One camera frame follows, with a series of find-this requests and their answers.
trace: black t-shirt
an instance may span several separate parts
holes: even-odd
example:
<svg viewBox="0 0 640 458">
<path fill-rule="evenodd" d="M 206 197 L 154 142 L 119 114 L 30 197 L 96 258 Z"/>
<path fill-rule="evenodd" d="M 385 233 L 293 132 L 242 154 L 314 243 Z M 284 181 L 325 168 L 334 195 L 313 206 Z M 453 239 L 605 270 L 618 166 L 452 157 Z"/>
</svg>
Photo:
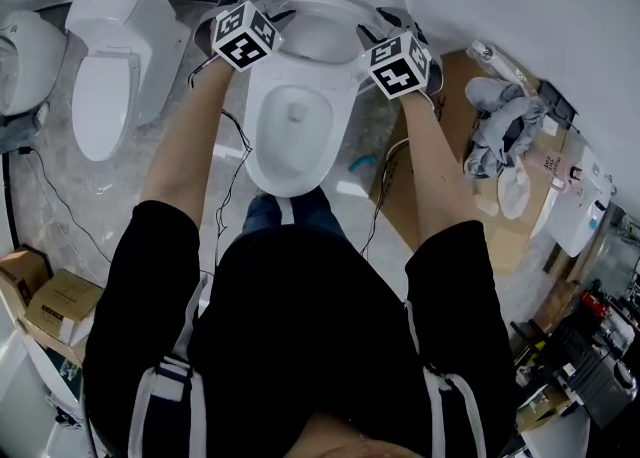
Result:
<svg viewBox="0 0 640 458">
<path fill-rule="evenodd" d="M 182 329 L 198 247 L 189 217 L 151 201 L 116 250 L 84 376 L 91 421 L 123 456 L 140 377 Z M 421 357 L 404 304 L 344 239 L 284 225 L 233 243 L 188 348 L 204 383 L 208 455 L 283 457 L 323 411 L 430 456 L 425 362 L 471 386 L 496 456 L 513 427 L 514 374 L 482 224 L 431 237 L 406 272 Z M 475 456 L 464 402 L 453 401 L 447 455 Z"/>
</svg>

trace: leg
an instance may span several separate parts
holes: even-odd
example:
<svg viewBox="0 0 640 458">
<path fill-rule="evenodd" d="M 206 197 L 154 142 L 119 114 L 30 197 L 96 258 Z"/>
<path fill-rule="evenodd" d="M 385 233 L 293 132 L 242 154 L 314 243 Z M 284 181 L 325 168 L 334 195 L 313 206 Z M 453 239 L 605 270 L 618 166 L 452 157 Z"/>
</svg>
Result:
<svg viewBox="0 0 640 458">
<path fill-rule="evenodd" d="M 263 193 L 256 196 L 249 204 L 247 218 L 242 226 L 240 236 L 250 234 L 269 227 L 279 227 L 282 222 L 282 211 L 273 195 Z"/>
<path fill-rule="evenodd" d="M 293 221 L 299 225 L 315 225 L 347 239 L 338 220 L 331 212 L 331 205 L 318 186 L 313 191 L 291 199 Z"/>
</svg>

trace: white toilet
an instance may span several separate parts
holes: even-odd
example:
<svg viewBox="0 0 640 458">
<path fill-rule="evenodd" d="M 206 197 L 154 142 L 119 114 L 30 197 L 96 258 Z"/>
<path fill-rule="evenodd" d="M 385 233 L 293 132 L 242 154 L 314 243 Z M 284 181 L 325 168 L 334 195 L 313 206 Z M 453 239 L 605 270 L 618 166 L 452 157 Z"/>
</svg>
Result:
<svg viewBox="0 0 640 458">
<path fill-rule="evenodd" d="M 66 27 L 87 45 L 72 99 L 73 132 L 93 161 L 155 119 L 191 33 L 167 0 L 74 0 Z"/>
<path fill-rule="evenodd" d="M 282 47 L 251 70 L 243 128 L 254 149 L 247 160 L 252 180 L 294 197 L 331 169 L 367 78 L 357 25 L 380 36 L 375 7 L 410 9 L 411 0 L 286 1 L 296 18 L 282 32 Z"/>
<path fill-rule="evenodd" d="M 16 11 L 0 22 L 0 115 L 38 106 L 58 77 L 67 37 L 35 12 Z"/>
</svg>

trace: tile floor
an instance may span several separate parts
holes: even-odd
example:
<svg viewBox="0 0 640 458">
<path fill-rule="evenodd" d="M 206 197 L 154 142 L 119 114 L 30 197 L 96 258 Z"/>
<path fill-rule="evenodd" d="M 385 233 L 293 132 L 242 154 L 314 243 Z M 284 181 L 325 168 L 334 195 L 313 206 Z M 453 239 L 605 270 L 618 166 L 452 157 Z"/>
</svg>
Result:
<svg viewBox="0 0 640 458">
<path fill-rule="evenodd" d="M 178 19 L 194 27 L 209 4 L 173 1 Z M 50 22 L 64 27 L 67 8 L 43 13 Z M 115 248 L 136 205 L 145 173 L 171 115 L 188 90 L 188 74 L 204 60 L 193 44 L 185 53 L 176 81 L 161 115 L 151 124 L 136 128 L 115 156 L 94 163 L 80 152 L 71 124 L 71 96 L 75 75 L 86 54 L 84 44 L 69 36 L 69 42 L 57 84 L 50 96 L 51 112 L 33 146 L 44 160 L 49 180 L 72 208 L 75 219 L 93 236 L 108 258 Z M 242 121 L 248 74 L 236 74 L 227 94 L 225 108 Z M 374 205 L 367 193 L 373 182 L 376 165 L 363 164 L 354 173 L 348 167 L 362 156 L 372 155 L 379 164 L 395 122 L 396 112 L 377 90 L 361 95 L 356 101 L 338 158 L 322 187 L 347 237 L 360 248 L 365 243 Z M 240 138 L 233 124 L 222 118 L 214 151 L 207 191 L 207 204 L 201 229 L 201 268 L 211 271 L 216 244 L 215 210 L 221 204 L 241 151 Z M 73 223 L 67 209 L 58 201 L 43 179 L 37 156 L 16 156 L 11 162 L 11 182 L 17 230 L 21 241 L 44 250 L 54 269 L 67 268 L 100 285 L 105 285 L 109 263 Z M 225 208 L 228 226 L 220 239 L 220 254 L 239 233 L 249 201 L 256 187 L 242 169 L 233 187 L 231 203 Z M 284 222 L 291 221 L 291 211 L 283 201 Z M 551 284 L 541 271 L 553 245 L 546 235 L 539 236 L 521 269 L 509 277 L 496 277 L 498 295 L 505 321 L 524 320 L 535 312 Z M 371 243 L 369 260 L 378 274 L 400 297 L 407 281 L 404 265 L 410 249 L 381 214 L 376 237 Z"/>
</svg>

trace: toilet lid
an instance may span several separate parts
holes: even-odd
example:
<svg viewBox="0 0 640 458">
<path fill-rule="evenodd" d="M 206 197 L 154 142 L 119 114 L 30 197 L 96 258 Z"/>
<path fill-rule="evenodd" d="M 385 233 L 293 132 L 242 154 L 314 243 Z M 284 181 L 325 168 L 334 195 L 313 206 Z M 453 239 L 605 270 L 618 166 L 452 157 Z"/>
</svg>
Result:
<svg viewBox="0 0 640 458">
<path fill-rule="evenodd" d="M 73 89 L 73 132 L 83 154 L 102 161 L 113 154 L 130 121 L 137 93 L 137 58 L 87 56 Z"/>
</svg>

